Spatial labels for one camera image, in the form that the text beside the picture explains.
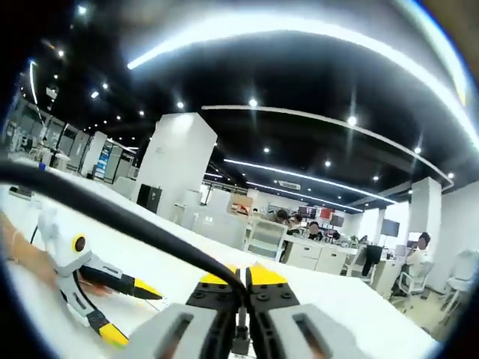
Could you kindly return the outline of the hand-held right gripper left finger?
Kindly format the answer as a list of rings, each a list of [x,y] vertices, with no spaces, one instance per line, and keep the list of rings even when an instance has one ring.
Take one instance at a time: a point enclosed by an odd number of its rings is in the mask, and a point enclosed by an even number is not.
[[[170,304],[129,337],[124,358],[227,358],[243,353],[243,306],[232,287],[206,274],[185,304]]]

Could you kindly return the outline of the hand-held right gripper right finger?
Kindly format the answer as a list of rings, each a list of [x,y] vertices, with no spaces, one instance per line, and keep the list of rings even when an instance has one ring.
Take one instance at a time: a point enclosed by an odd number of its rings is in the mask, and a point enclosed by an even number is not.
[[[353,333],[313,304],[301,304],[287,279],[256,263],[245,270],[250,335],[258,358],[369,358]]]

